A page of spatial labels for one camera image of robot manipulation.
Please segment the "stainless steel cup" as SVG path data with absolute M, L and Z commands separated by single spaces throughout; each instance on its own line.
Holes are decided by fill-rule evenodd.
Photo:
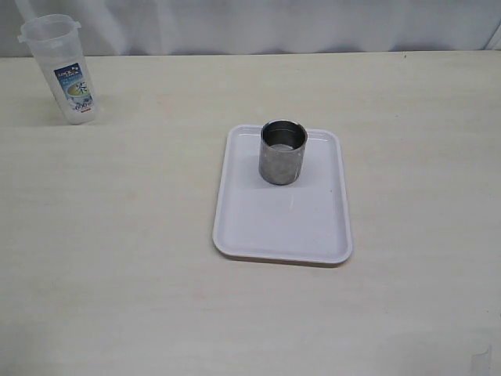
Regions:
M 273 120 L 262 127 L 260 137 L 261 177 L 278 186 L 294 183 L 301 174 L 308 141 L 305 128 L 295 121 Z

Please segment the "clear plastic water pitcher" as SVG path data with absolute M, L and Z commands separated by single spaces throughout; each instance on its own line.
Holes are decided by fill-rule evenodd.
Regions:
M 79 38 L 81 24 L 50 14 L 25 22 L 18 40 L 27 44 L 59 109 L 72 125 L 95 120 L 96 94 Z

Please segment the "white plastic tray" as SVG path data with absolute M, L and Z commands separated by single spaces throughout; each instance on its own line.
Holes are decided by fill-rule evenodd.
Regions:
M 301 174 L 285 186 L 258 172 L 261 128 L 229 131 L 214 216 L 212 240 L 224 255 L 334 266 L 354 244 L 339 139 L 308 129 Z

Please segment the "white backdrop curtain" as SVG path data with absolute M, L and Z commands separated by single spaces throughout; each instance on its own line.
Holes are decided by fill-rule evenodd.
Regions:
M 1 54 L 27 56 L 26 16 L 80 22 L 88 56 L 497 50 L 497 1 L 13 1 Z

